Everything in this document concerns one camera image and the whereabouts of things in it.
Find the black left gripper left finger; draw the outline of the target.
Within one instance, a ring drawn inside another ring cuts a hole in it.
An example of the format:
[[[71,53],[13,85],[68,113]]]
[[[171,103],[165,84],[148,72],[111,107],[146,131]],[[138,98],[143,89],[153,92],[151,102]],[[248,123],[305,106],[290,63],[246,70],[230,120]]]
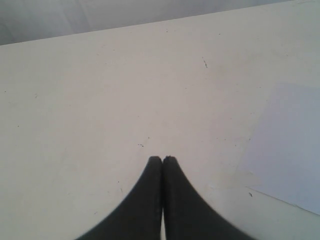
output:
[[[151,156],[124,200],[79,240],[159,240],[162,223],[162,160]]]

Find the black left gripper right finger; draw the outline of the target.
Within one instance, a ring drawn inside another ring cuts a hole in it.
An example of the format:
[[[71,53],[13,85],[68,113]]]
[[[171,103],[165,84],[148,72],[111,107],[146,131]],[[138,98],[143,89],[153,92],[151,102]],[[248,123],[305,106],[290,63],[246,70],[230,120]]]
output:
[[[251,240],[198,194],[177,159],[162,162],[162,204],[168,240]]]

